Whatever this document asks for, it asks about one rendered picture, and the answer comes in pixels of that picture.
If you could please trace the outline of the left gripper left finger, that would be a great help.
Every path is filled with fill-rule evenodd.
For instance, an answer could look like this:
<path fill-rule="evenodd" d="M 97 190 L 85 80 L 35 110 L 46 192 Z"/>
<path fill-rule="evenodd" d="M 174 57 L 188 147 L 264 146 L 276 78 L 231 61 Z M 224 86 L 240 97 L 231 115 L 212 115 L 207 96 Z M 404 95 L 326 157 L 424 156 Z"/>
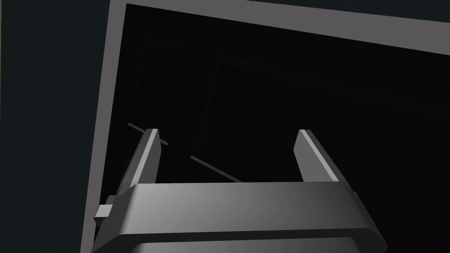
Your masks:
<path fill-rule="evenodd" d="M 154 184 L 161 156 L 161 142 L 157 129 L 144 131 L 127 167 L 116 196 L 124 194 L 136 184 Z"/>

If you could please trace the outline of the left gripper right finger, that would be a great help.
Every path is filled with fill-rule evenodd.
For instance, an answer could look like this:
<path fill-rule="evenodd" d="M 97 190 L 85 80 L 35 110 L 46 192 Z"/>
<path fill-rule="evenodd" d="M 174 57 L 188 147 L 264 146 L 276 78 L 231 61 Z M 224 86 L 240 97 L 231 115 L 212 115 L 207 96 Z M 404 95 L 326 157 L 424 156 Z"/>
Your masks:
<path fill-rule="evenodd" d="M 338 181 L 306 130 L 299 130 L 293 151 L 304 182 Z"/>

